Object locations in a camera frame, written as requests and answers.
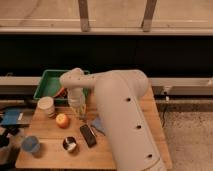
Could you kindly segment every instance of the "gray floor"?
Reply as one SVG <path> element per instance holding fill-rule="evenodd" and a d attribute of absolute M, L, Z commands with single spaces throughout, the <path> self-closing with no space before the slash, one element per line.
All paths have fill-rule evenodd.
<path fill-rule="evenodd" d="M 172 171 L 213 170 L 213 99 L 157 100 L 157 106 L 173 161 Z M 0 149 L 0 164 L 13 160 L 11 147 Z"/>

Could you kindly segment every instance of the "small bowl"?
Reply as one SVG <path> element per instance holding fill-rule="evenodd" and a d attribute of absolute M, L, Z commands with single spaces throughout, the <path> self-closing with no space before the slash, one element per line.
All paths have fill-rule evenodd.
<path fill-rule="evenodd" d="M 77 148 L 77 143 L 74 137 L 66 137 L 63 140 L 63 147 L 69 153 L 73 152 Z"/>

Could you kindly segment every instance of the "cable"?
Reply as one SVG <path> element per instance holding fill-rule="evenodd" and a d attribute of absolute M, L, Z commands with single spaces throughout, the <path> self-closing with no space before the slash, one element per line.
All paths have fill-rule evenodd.
<path fill-rule="evenodd" d="M 168 108 L 168 102 L 169 102 L 169 96 L 167 96 L 167 94 L 165 93 L 165 98 L 166 98 L 166 105 L 165 105 L 165 107 L 164 107 L 164 109 L 163 109 L 163 113 L 162 113 L 162 116 L 161 116 L 161 120 L 162 120 L 162 127 L 164 127 L 165 126 L 165 122 L 166 122 L 166 120 L 165 120 L 165 113 L 166 113 L 166 111 L 167 111 L 167 108 Z"/>
<path fill-rule="evenodd" d="M 167 111 L 167 108 L 168 108 L 168 103 L 166 103 L 166 105 L 165 105 L 165 107 L 164 107 L 164 109 L 163 109 L 163 113 L 162 113 L 162 127 L 164 127 L 165 126 L 165 113 L 166 113 L 166 111 Z"/>

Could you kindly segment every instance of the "blue object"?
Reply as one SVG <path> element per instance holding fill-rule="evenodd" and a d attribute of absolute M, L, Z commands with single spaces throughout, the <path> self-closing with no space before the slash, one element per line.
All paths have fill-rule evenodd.
<path fill-rule="evenodd" d="M 26 137 L 21 144 L 21 148 L 28 153 L 38 152 L 40 149 L 38 138 L 35 136 Z"/>
<path fill-rule="evenodd" d="M 5 111 L 4 117 L 0 125 L 16 125 L 18 122 L 19 115 L 21 113 L 20 109 L 7 109 Z"/>
<path fill-rule="evenodd" d="M 99 117 L 95 118 L 92 122 L 91 122 L 91 126 L 94 127 L 97 131 L 101 132 L 102 134 L 105 135 L 104 132 L 104 128 L 101 124 L 101 120 Z"/>

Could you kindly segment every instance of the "white container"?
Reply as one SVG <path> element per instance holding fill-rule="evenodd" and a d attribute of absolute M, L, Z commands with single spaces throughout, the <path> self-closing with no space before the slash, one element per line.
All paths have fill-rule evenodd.
<path fill-rule="evenodd" d="M 37 107 L 41 109 L 48 117 L 55 116 L 55 105 L 52 97 L 42 97 L 38 101 Z"/>

